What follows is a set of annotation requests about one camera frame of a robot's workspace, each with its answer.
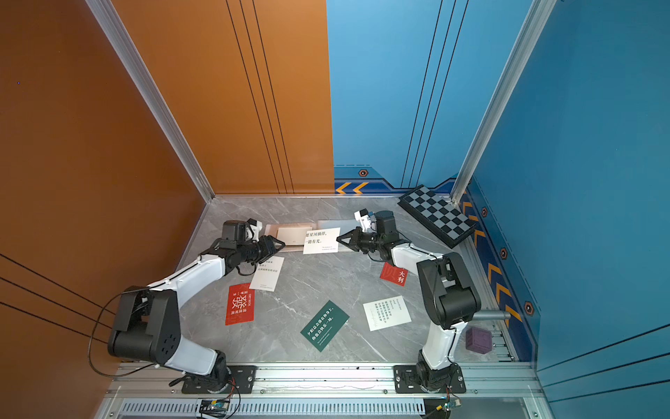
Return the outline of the white card near left arm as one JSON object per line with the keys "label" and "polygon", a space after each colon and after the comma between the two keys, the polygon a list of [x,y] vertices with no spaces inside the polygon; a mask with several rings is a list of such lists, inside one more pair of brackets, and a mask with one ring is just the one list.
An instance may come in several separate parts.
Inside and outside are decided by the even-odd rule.
{"label": "white card near left arm", "polygon": [[258,265],[250,284],[253,290],[274,292],[280,272],[284,265],[284,258],[272,257]]}

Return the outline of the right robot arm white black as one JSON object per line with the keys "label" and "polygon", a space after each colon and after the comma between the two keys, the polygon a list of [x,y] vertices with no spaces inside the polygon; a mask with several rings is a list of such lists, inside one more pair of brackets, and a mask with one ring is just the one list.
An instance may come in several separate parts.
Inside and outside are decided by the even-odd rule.
{"label": "right robot arm white black", "polygon": [[427,392],[464,394],[467,389],[455,349],[467,324],[482,308],[460,254],[438,255],[420,249],[397,230],[394,213],[354,213],[359,226],[339,236],[337,241],[352,251],[369,255],[415,274],[420,283],[423,304],[431,321],[429,335],[418,355],[419,384]]}

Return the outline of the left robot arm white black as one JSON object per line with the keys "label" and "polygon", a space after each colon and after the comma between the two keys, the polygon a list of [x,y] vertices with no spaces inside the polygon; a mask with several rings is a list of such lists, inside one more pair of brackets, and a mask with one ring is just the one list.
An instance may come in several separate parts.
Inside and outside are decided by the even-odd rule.
{"label": "left robot arm white black", "polygon": [[232,373],[225,353],[183,337],[181,307],[210,284],[238,271],[243,264],[258,267],[284,249],[281,240],[261,233],[254,219],[230,220],[194,262],[146,287],[130,287],[120,295],[107,350],[124,360],[146,361],[177,370],[179,382],[202,392],[230,390]]}

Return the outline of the white card large chinese text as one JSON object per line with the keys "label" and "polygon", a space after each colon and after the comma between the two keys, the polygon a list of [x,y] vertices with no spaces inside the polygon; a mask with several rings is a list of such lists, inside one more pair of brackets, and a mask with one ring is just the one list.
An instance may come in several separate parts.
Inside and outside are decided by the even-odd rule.
{"label": "white card large chinese text", "polygon": [[340,228],[309,230],[305,233],[303,253],[305,255],[337,253],[340,244],[337,237]]}

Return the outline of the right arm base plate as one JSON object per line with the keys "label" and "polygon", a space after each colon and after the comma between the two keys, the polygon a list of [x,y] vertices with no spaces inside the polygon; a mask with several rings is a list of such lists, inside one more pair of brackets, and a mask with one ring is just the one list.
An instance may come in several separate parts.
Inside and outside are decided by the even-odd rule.
{"label": "right arm base plate", "polygon": [[458,364],[432,370],[423,364],[393,367],[395,392],[398,394],[456,394],[467,392],[462,369]]}

